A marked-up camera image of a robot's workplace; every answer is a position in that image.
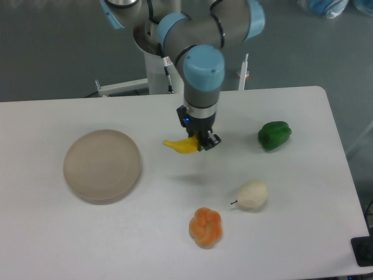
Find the round plate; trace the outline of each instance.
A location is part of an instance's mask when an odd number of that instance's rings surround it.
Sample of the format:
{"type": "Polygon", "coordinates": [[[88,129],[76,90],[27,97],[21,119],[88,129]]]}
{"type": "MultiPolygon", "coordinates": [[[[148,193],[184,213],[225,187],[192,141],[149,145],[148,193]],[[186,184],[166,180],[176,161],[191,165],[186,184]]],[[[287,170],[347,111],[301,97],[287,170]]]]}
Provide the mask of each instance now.
{"type": "Polygon", "coordinates": [[[68,150],[64,176],[84,200],[108,204],[128,193],[140,174],[136,144],[114,130],[98,130],[79,138],[68,150]]]}

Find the orange squash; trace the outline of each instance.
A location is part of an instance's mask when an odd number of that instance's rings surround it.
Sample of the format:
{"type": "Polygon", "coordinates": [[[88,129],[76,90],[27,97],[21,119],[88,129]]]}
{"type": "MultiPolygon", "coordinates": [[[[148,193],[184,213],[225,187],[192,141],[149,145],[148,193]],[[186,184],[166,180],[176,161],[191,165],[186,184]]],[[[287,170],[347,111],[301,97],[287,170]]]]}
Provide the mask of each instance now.
{"type": "Polygon", "coordinates": [[[220,214],[206,207],[197,209],[189,222],[189,233],[198,246],[212,247],[223,235],[220,214]]]}

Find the toy fruit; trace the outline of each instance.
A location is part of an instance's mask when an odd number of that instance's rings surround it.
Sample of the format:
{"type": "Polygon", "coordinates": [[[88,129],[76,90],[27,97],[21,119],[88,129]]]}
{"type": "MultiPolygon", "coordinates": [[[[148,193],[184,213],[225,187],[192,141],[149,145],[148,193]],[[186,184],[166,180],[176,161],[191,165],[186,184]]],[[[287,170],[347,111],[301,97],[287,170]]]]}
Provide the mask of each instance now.
{"type": "Polygon", "coordinates": [[[196,135],[176,142],[164,140],[163,145],[173,148],[178,153],[194,153],[198,150],[196,135]]]}
{"type": "Polygon", "coordinates": [[[251,180],[244,183],[238,190],[237,200],[232,202],[246,208],[257,208],[264,204],[268,197],[268,190],[263,181],[251,180]]]}
{"type": "Polygon", "coordinates": [[[291,129],[284,121],[272,121],[258,132],[258,140],[266,150],[273,150],[284,144],[290,137],[291,129]]]}
{"type": "Polygon", "coordinates": [[[206,207],[199,208],[189,223],[189,233],[198,246],[211,247],[223,234],[219,213],[206,207]]]}

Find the toy pepper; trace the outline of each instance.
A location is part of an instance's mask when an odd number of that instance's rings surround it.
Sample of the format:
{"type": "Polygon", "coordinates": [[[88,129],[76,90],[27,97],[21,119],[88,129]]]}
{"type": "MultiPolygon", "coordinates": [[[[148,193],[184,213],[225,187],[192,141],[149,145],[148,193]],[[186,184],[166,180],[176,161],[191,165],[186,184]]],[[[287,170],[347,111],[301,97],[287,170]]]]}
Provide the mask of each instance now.
{"type": "Polygon", "coordinates": [[[258,140],[263,148],[271,151],[284,144],[290,137],[291,129],[284,121],[272,121],[258,132],[258,140]]]}

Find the black cable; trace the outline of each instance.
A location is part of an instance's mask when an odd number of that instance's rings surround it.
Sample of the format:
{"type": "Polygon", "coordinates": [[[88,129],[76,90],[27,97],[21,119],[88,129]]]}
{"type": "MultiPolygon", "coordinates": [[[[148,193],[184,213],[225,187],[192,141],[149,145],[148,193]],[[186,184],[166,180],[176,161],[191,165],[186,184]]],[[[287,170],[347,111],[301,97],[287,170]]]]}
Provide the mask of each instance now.
{"type": "Polygon", "coordinates": [[[91,93],[90,95],[85,96],[84,98],[90,98],[90,97],[92,97],[96,94],[98,94],[98,91],[95,91],[95,92],[91,93]]]}
{"type": "Polygon", "coordinates": [[[172,86],[172,83],[171,83],[170,73],[168,71],[168,62],[167,62],[166,56],[163,52],[162,45],[160,43],[158,43],[158,48],[159,48],[159,53],[161,54],[161,58],[162,58],[162,61],[163,61],[164,72],[166,73],[166,77],[167,77],[168,92],[169,93],[174,93],[174,89],[173,89],[173,86],[172,86]]]}

